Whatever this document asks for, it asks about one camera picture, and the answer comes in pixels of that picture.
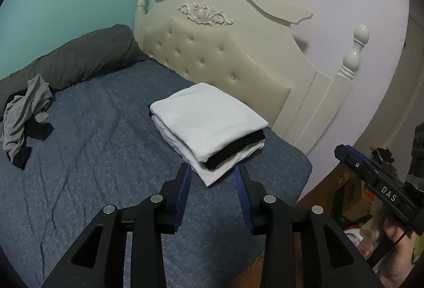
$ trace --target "white cloth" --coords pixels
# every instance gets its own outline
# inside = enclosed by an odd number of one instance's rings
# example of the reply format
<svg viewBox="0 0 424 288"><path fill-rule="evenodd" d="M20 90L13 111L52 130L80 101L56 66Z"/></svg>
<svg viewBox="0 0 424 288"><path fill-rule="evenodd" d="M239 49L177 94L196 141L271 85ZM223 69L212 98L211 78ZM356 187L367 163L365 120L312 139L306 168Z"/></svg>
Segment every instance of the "white cloth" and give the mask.
<svg viewBox="0 0 424 288"><path fill-rule="evenodd" d="M190 163L191 167L206 186L211 185L215 181L217 181L226 171L235 166L239 161L251 155L256 149L262 148L264 146L264 140L249 145L242 149L240 152L234 154L232 157L228 158L224 162L222 162L216 169L209 170L205 167L204 163L199 162L193 152L188 148L181 140L179 140L160 120L160 118L156 117L156 115L152 116L152 120L161 133L162 137L166 142L170 144L170 146L183 157L183 160Z"/></svg>
<svg viewBox="0 0 424 288"><path fill-rule="evenodd" d="M247 105L207 83L156 101L150 110L198 162L206 162L231 142L268 126Z"/></svg>

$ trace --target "long pillow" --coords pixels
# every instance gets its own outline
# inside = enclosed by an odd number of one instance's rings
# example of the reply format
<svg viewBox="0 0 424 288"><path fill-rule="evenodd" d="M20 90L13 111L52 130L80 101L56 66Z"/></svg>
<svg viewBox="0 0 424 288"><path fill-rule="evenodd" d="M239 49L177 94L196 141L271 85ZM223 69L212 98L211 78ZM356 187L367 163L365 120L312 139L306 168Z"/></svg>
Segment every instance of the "long pillow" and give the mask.
<svg viewBox="0 0 424 288"><path fill-rule="evenodd" d="M87 33L0 80L0 121L7 98L25 89L37 74L54 90L62 90L146 59L126 25Z"/></svg>

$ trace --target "blue bed sheet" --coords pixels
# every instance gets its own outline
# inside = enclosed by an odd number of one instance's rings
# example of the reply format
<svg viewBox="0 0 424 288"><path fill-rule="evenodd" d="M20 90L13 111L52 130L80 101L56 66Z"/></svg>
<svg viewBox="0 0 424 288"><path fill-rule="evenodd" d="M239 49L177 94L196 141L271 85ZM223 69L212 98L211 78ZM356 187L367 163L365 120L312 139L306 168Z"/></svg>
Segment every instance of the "blue bed sheet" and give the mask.
<svg viewBox="0 0 424 288"><path fill-rule="evenodd" d="M104 205L137 205L176 175L182 159L147 106L191 85L152 60L79 83L56 93L48 111L54 132L45 142L28 139L24 171L0 152L0 246L29 288L43 284ZM270 129L265 134L265 147L246 167L293 205L311 164ZM207 188L193 175L183 224L162 237L168 287L222 287L263 251L264 237L244 227L231 176Z"/></svg>

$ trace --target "bedpost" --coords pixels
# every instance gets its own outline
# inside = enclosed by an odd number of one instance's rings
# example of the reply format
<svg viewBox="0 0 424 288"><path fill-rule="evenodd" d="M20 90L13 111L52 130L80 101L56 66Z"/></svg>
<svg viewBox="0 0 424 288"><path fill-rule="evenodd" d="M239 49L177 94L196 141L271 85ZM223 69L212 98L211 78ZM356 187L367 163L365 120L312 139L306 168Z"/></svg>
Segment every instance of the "bedpost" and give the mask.
<svg viewBox="0 0 424 288"><path fill-rule="evenodd" d="M355 72L359 68L361 51L370 38L368 28L361 24L353 33L353 46L349 53L343 58L343 64L339 72L345 77L353 80Z"/></svg>
<svg viewBox="0 0 424 288"><path fill-rule="evenodd" d="M355 85L353 77L359 68L361 51L368 40L368 28L365 25L359 25L353 34L352 49L344 57L343 64L334 78L329 79L330 82L327 84L325 76L318 74L312 82L312 85L315 84L316 86L311 85L311 97L306 96L304 103L307 102L307 105L302 104L301 108L314 111L310 116L302 115L309 121L297 125L295 134L291 134L289 138L289 143L299 148L303 153L308 154L319 140L343 104L349 90ZM326 92L321 97L316 98L314 92L322 90L326 86L328 86Z"/></svg>
<svg viewBox="0 0 424 288"><path fill-rule="evenodd" d="M145 11L145 0L137 1L137 10L135 12L134 21L134 38L138 42L138 45L143 49L143 37L144 37L144 23L143 18L146 15Z"/></svg>

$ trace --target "hand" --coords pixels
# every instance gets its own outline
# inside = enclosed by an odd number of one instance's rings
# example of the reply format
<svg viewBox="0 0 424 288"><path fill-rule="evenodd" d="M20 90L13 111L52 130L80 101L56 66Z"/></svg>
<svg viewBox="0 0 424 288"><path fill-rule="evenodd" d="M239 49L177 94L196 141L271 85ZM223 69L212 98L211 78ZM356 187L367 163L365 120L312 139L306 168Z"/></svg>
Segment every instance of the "hand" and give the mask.
<svg viewBox="0 0 424 288"><path fill-rule="evenodd" d="M393 242L396 242L404 233L400 222L393 218L387 218L383 228L387 237ZM378 272L377 276L385 288L398 288L411 272L415 238L414 232L410 235L406 234L395 246L389 261Z"/></svg>

